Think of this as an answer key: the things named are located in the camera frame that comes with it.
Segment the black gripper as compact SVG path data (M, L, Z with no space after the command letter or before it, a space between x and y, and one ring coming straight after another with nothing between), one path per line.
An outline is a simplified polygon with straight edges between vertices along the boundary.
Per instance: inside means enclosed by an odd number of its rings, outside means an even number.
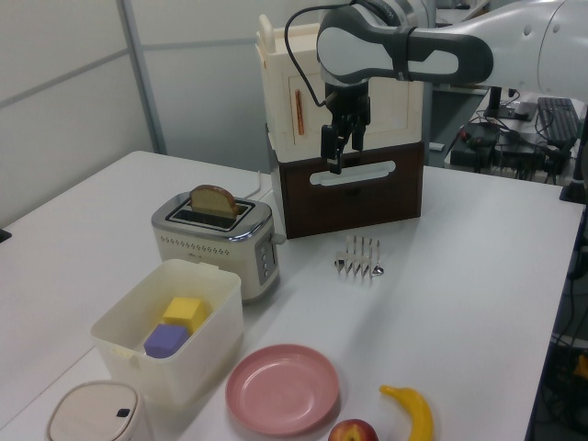
M342 172L343 150L350 136L352 149L364 150L366 128L371 121L368 92L368 82L357 85L325 84L325 102L332 122L322 126L321 157L333 174L340 175ZM351 124L349 120L354 118L357 120Z

